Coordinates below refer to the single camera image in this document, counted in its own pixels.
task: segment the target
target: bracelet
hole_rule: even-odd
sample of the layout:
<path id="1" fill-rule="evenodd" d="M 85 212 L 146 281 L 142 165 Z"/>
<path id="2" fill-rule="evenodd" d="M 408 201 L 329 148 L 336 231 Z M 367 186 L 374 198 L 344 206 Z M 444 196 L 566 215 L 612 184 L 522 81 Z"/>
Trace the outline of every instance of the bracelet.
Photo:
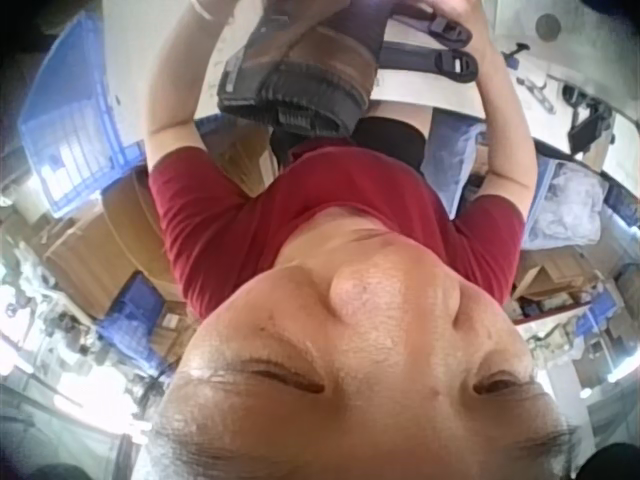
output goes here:
<path id="1" fill-rule="evenodd" d="M 207 12 L 202 5 L 200 5 L 199 0 L 191 0 L 191 5 L 193 5 L 195 11 L 198 12 L 205 20 L 209 22 L 213 22 L 215 20 L 213 16 Z"/>

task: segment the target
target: sleeve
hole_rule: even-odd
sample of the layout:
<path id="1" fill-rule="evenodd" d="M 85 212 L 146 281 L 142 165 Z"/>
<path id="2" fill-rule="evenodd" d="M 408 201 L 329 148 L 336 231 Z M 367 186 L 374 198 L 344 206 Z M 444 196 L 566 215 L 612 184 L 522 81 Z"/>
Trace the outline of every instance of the sleeve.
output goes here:
<path id="1" fill-rule="evenodd" d="M 484 195 L 453 222 L 447 243 L 450 265 L 500 304 L 511 294 L 525 221 L 504 197 Z"/>
<path id="2" fill-rule="evenodd" d="M 196 147 L 168 154 L 152 170 L 149 184 L 173 274 L 204 319 L 241 268 L 237 262 L 246 246 L 234 235 L 241 232 L 239 217 L 248 197 Z"/>

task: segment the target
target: hair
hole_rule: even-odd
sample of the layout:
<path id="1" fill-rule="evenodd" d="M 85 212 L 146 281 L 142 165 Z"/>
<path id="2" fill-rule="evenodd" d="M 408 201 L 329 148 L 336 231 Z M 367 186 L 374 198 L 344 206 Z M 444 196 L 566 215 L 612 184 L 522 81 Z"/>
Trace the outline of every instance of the hair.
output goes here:
<path id="1" fill-rule="evenodd" d="M 297 478 L 297 465 L 211 447 L 207 440 L 170 431 L 153 432 L 140 454 L 133 480 L 259 480 Z M 487 480 L 569 480 L 578 445 L 577 429 L 567 427 L 543 438 L 513 445 Z"/>

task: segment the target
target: black pants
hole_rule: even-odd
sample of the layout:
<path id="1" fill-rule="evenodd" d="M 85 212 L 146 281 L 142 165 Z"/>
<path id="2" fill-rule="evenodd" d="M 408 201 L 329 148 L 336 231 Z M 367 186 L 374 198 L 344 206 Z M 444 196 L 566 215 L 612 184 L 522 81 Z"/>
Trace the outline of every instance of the black pants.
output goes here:
<path id="1" fill-rule="evenodd" d="M 309 140 L 309 137 L 275 130 L 271 135 L 271 150 L 278 165 L 287 167 L 289 152 Z M 368 148 L 410 166 L 420 173 L 427 140 L 413 125 L 383 117 L 367 117 L 358 122 L 351 141 L 358 147 Z"/>

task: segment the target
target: person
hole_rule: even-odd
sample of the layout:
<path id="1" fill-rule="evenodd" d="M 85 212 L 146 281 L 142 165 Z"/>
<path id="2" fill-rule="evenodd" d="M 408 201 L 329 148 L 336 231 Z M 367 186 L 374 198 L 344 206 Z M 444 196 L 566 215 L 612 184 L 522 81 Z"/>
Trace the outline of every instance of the person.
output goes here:
<path id="1" fill-rule="evenodd" d="M 235 1 L 186 6 L 151 81 L 146 147 L 167 254 L 204 321 L 135 478 L 567 472 L 571 428 L 501 308 L 534 144 L 481 3 L 426 4 L 473 32 L 488 124 L 489 173 L 453 221 L 407 162 L 381 153 L 396 134 L 422 135 L 397 118 L 365 127 L 372 147 L 367 135 L 303 143 L 264 193 L 243 194 L 193 123 Z"/>

